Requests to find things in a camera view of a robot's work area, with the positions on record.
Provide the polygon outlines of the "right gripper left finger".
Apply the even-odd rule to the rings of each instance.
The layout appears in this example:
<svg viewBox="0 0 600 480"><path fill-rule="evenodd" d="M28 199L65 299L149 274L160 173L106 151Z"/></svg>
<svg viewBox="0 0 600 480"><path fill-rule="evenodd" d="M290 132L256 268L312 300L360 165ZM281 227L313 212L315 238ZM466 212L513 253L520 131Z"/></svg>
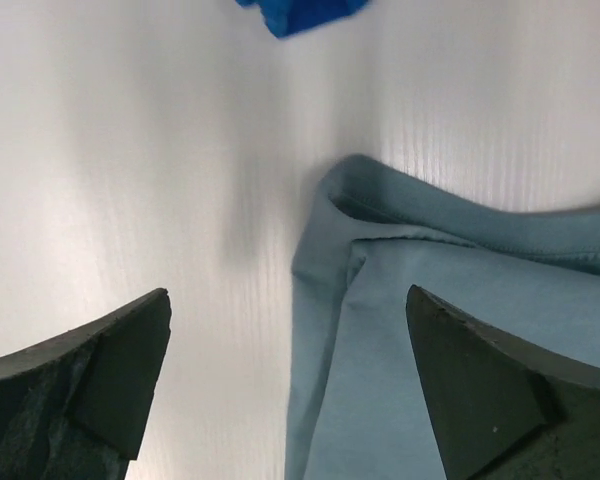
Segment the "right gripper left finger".
<svg viewBox="0 0 600 480"><path fill-rule="evenodd" d="M122 479L138 458L171 329L155 289L0 357L0 479Z"/></svg>

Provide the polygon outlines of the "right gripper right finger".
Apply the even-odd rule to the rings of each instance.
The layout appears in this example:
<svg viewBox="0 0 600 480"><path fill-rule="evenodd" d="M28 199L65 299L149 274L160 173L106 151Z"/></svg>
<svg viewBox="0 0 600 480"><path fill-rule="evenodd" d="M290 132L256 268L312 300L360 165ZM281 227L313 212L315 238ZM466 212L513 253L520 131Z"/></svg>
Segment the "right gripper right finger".
<svg viewBox="0 0 600 480"><path fill-rule="evenodd" d="M406 318L449 479L600 479L600 368L412 286Z"/></svg>

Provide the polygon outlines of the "grey-blue t shirt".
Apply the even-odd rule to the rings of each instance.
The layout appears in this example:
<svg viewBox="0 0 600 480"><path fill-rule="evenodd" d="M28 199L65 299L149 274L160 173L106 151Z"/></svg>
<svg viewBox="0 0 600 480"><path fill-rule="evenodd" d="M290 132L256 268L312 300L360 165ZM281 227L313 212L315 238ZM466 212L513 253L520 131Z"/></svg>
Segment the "grey-blue t shirt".
<svg viewBox="0 0 600 480"><path fill-rule="evenodd" d="M600 213L492 210L354 156L319 183L292 277L289 479L443 477L412 286L600 367Z"/></svg>

